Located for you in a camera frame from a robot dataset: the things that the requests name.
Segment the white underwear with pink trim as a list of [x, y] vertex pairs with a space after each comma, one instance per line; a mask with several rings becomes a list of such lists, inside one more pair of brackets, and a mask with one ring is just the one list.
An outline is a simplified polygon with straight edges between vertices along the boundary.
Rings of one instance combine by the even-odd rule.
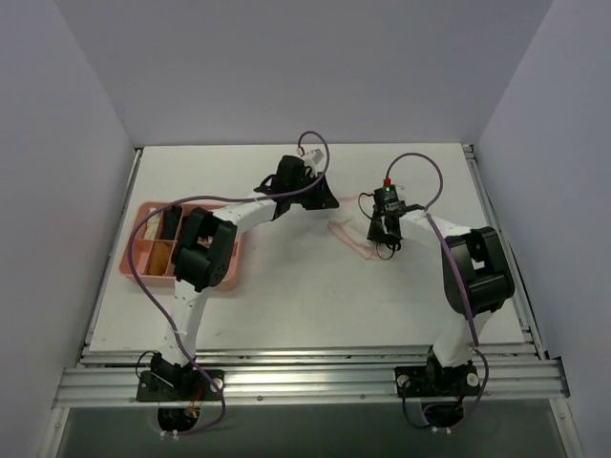
[[376, 245], [367, 239], [369, 219], [358, 205], [358, 197], [340, 198], [340, 207], [327, 222], [330, 234], [364, 260], [380, 260]]

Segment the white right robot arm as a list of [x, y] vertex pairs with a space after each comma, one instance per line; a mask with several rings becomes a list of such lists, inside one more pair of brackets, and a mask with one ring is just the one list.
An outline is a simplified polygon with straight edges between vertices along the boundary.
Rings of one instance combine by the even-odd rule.
[[436, 362], [423, 373], [429, 390], [446, 393], [458, 382], [456, 367], [472, 358], [485, 324], [515, 294], [499, 234], [490, 226], [459, 225], [432, 216], [422, 205], [408, 205], [389, 179], [372, 197], [369, 241], [391, 252], [398, 251], [404, 241], [440, 252], [443, 289], [453, 320], [432, 346]]

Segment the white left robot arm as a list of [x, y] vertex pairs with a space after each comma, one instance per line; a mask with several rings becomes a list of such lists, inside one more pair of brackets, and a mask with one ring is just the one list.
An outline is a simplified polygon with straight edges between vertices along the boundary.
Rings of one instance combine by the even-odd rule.
[[320, 149], [302, 156], [283, 156], [277, 171], [247, 198], [214, 211], [194, 209], [181, 226], [171, 257], [174, 305], [151, 372], [158, 389], [171, 400], [185, 398], [193, 386], [196, 340], [206, 302], [230, 270], [234, 244], [248, 230], [278, 219], [293, 204], [307, 211], [336, 209], [325, 172], [318, 169], [328, 156]]

